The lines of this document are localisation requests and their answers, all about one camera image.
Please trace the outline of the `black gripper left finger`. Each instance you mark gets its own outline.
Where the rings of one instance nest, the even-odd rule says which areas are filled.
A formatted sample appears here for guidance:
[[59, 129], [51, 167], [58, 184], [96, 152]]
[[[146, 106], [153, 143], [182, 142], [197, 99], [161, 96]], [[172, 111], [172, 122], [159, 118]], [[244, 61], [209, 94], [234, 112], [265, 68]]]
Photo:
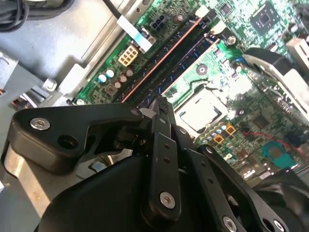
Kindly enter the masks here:
[[177, 158], [167, 101], [22, 110], [10, 124], [10, 173], [43, 216], [70, 187], [133, 157]]

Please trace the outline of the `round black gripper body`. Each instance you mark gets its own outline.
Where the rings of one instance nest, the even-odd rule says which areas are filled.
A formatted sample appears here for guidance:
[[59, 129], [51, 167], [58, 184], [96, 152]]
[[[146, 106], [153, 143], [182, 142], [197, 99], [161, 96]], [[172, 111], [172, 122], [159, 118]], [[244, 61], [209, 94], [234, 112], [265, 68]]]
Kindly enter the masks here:
[[212, 232], [214, 222], [176, 158], [133, 156], [52, 200], [40, 232]]

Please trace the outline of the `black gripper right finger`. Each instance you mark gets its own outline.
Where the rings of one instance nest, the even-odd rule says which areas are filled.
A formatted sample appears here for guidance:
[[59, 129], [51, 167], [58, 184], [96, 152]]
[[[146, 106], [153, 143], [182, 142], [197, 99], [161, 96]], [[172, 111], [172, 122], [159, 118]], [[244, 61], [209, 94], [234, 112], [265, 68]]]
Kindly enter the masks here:
[[173, 136], [187, 168], [205, 232], [287, 232], [287, 224], [209, 145], [195, 147], [167, 103]]

